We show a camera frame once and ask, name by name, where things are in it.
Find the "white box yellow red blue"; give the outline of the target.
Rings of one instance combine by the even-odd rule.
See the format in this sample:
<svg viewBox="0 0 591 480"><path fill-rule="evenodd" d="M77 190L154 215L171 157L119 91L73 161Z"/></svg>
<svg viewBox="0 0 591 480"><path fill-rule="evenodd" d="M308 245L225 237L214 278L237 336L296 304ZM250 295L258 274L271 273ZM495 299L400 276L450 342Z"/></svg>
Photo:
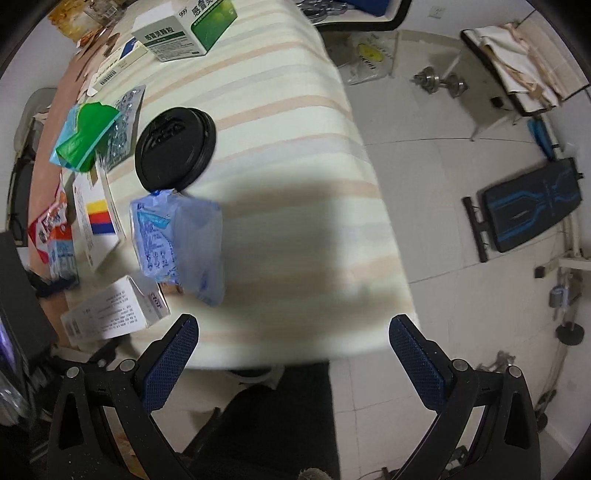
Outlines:
<svg viewBox="0 0 591 480"><path fill-rule="evenodd" d="M76 219L85 257L95 273L125 239L106 173L99 164L75 176L72 185Z"/></svg>

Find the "silver pill blister pack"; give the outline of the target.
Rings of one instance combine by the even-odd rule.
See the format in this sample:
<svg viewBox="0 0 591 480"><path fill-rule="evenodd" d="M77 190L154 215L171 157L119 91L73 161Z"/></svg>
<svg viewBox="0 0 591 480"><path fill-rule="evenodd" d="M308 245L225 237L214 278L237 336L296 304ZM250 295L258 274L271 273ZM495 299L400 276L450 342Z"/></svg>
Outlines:
<svg viewBox="0 0 591 480"><path fill-rule="evenodd" d="M139 110L145 89L145 85L138 85L115 103L119 116L108 130L104 145L98 150L97 162L105 173L126 160L135 147Z"/></svg>

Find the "blue green plastic bag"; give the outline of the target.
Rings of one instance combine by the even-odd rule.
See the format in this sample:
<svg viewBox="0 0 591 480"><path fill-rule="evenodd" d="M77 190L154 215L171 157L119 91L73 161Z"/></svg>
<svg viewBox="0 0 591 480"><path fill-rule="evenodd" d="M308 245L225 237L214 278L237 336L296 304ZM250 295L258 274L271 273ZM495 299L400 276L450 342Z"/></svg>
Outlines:
<svg viewBox="0 0 591 480"><path fill-rule="evenodd" d="M100 102L75 104L68 112L49 162L75 172L90 171L96 149L121 113Z"/></svg>

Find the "white blue medicine box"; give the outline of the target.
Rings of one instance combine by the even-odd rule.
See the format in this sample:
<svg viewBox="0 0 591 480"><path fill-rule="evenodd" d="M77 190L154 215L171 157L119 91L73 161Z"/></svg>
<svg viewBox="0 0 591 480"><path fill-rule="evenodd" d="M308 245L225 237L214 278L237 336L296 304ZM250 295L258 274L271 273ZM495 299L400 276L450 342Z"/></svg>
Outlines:
<svg viewBox="0 0 591 480"><path fill-rule="evenodd" d="M86 90L88 97L93 97L107 84L119 76L125 69L139 60L148 52L147 48L132 37L124 45L114 50L98 67L90 79Z"/></svg>

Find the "green white medicine box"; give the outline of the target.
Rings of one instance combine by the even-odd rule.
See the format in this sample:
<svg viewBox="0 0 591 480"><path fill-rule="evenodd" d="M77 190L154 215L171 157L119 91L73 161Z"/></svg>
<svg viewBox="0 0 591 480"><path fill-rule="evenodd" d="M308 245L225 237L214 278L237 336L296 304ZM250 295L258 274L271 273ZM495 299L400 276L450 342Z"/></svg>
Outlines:
<svg viewBox="0 0 591 480"><path fill-rule="evenodd" d="M206 55L237 18L231 1L162 1L136 17L132 34L168 62Z"/></svg>

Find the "white text medicine box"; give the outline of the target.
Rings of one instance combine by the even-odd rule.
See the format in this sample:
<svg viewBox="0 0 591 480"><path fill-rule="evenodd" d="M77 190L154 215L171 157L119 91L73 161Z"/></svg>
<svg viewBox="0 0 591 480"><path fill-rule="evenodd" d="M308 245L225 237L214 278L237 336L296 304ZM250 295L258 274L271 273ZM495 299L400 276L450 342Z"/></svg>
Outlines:
<svg viewBox="0 0 591 480"><path fill-rule="evenodd" d="M79 346L147 329L169 314L158 283L136 272L69 309L61 321L70 344Z"/></svg>

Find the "clear blue plastic wrapper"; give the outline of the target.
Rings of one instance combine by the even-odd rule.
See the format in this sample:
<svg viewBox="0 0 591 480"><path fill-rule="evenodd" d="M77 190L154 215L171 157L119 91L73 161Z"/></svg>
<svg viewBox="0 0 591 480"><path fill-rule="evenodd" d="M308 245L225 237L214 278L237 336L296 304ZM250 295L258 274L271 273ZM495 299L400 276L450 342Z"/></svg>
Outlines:
<svg viewBox="0 0 591 480"><path fill-rule="evenodd" d="M176 285L208 306L221 304L225 294L221 206L160 190L133 200L129 217L144 276Z"/></svg>

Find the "blue small carton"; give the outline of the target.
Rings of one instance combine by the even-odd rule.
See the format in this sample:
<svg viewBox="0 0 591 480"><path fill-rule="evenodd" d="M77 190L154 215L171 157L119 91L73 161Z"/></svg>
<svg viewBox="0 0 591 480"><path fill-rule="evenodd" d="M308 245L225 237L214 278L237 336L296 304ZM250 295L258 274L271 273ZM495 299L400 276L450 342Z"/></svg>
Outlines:
<svg viewBox="0 0 591 480"><path fill-rule="evenodd" d="M47 243L49 271L52 280L72 280L78 282L73 237L68 223L54 225Z"/></svg>

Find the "striped cream tablecloth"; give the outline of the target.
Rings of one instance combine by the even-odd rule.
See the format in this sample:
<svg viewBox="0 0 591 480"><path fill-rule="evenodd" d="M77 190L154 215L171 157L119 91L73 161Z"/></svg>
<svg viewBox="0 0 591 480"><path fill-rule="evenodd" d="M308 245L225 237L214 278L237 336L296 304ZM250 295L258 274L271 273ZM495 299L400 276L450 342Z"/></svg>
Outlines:
<svg viewBox="0 0 591 480"><path fill-rule="evenodd" d="M211 115L215 151L188 194L223 215L225 295L209 307L166 292L197 318L192 369L242 369L384 350L415 307L402 256L342 77L290 1L238 1L211 52L146 55L96 98L136 86L139 123L171 107Z"/></svg>

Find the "red white snack packet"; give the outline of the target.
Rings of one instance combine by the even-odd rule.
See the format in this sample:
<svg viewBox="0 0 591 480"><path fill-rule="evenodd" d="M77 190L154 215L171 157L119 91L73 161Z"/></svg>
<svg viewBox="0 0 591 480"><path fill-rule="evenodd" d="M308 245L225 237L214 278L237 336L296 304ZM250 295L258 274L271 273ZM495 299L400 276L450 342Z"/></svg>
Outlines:
<svg viewBox="0 0 591 480"><path fill-rule="evenodd" d="M49 263L49 241L59 237L54 231L67 224L67 195L59 180L54 201L28 226L29 239L43 264Z"/></svg>

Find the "black plastic cup lid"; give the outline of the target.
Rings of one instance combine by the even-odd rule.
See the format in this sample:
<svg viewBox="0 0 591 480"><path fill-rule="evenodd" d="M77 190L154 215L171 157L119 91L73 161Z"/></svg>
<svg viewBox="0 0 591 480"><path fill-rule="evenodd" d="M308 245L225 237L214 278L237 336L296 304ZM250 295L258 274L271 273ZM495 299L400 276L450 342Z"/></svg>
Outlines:
<svg viewBox="0 0 591 480"><path fill-rule="evenodd" d="M183 191L204 174L215 146L211 115L190 107L167 109L141 132L134 152L135 173L150 193Z"/></svg>

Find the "terracotta brown tablecloth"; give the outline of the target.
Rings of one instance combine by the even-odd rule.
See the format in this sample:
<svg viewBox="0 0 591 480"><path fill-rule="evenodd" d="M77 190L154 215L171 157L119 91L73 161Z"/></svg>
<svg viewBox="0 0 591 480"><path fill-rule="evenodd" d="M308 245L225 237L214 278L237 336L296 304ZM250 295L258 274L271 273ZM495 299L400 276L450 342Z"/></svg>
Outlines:
<svg viewBox="0 0 591 480"><path fill-rule="evenodd" d="M98 57L99 50L111 37L112 30L112 27L105 29L100 36L90 42L83 50L76 53L58 83L57 92L51 103L35 157L26 228L33 225L55 199L55 193L60 183L61 168L52 164L49 158L63 128L67 114L78 99L79 92L85 81L84 72L88 64Z"/></svg>

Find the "metal dumbbell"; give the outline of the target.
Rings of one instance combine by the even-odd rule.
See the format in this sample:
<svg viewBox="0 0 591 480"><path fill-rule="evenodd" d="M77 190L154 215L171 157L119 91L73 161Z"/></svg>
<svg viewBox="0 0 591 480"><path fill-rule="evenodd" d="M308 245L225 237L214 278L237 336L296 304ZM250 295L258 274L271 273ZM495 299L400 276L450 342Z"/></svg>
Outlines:
<svg viewBox="0 0 591 480"><path fill-rule="evenodd" d="M427 66L412 78L412 82L421 87L429 94L437 93L441 89L446 89L452 98L462 96L469 88L465 79L451 72L446 77L437 74L433 66Z"/></svg>

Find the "clear plastic bag yellow print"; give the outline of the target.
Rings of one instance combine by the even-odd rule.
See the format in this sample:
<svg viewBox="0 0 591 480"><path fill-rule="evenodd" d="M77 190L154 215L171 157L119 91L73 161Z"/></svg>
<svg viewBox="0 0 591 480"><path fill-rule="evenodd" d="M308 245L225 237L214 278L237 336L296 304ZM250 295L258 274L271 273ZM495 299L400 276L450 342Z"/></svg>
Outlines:
<svg viewBox="0 0 591 480"><path fill-rule="evenodd" d="M394 76L400 35L392 32L355 32L349 35L346 83L360 85Z"/></svg>

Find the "orange snack bag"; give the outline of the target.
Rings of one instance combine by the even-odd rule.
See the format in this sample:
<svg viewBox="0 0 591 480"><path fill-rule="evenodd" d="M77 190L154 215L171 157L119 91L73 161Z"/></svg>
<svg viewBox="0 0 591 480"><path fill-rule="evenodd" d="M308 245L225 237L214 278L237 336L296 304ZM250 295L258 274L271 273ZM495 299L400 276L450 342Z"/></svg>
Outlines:
<svg viewBox="0 0 591 480"><path fill-rule="evenodd" d="M87 1L62 0L49 12L47 19L66 38L77 43L102 25L86 13Z"/></svg>

